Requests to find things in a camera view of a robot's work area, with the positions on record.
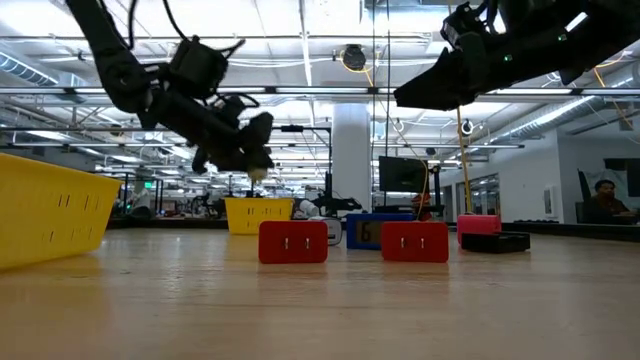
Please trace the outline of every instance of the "blue box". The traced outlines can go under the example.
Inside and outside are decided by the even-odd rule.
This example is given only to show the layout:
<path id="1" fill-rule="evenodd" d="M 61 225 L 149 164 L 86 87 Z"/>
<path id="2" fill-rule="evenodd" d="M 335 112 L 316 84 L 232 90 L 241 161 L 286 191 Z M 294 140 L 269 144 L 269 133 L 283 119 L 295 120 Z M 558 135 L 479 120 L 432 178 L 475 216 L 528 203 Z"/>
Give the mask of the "blue box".
<path id="1" fill-rule="evenodd" d="M 348 214 L 347 249 L 380 250 L 380 227 L 389 221 L 412 221 L 415 215 L 405 214 Z"/>

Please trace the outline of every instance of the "white pillar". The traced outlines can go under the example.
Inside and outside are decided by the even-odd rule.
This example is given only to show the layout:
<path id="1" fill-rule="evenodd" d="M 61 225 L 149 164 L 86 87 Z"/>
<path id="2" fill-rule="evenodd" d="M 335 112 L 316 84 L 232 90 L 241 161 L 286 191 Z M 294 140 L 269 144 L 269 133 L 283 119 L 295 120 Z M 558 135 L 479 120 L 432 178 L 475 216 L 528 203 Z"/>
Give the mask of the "white pillar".
<path id="1" fill-rule="evenodd" d="M 333 108 L 333 193 L 353 197 L 371 211 L 370 118 L 366 104 L 335 104 Z"/>

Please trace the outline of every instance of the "monitor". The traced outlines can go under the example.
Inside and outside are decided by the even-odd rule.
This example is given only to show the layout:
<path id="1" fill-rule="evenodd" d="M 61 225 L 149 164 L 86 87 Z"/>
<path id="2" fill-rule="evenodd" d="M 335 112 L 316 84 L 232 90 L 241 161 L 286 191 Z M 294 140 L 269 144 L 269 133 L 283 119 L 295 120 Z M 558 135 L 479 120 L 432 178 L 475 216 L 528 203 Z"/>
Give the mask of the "monitor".
<path id="1" fill-rule="evenodd" d="M 422 193 L 427 173 L 418 159 L 380 156 L 380 191 Z"/>

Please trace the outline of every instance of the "pink block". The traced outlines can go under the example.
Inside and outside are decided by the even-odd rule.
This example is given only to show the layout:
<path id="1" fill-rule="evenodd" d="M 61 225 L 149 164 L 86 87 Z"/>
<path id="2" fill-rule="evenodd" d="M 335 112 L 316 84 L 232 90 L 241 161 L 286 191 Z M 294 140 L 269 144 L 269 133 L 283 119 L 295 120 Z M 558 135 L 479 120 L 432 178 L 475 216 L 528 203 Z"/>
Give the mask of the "pink block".
<path id="1" fill-rule="evenodd" d="M 502 231 L 502 222 L 497 215 L 458 216 L 458 244 L 462 234 L 493 234 Z"/>

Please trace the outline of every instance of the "black base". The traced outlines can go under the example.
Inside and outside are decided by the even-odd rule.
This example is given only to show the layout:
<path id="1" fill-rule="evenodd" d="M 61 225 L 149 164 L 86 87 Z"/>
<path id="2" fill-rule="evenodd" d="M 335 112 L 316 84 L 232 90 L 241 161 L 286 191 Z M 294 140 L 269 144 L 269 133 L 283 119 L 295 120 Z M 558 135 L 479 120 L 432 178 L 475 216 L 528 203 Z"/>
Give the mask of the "black base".
<path id="1" fill-rule="evenodd" d="M 505 254 L 527 251 L 531 248 L 529 234 L 495 233 L 495 234 L 462 234 L 462 249 L 473 252 Z"/>

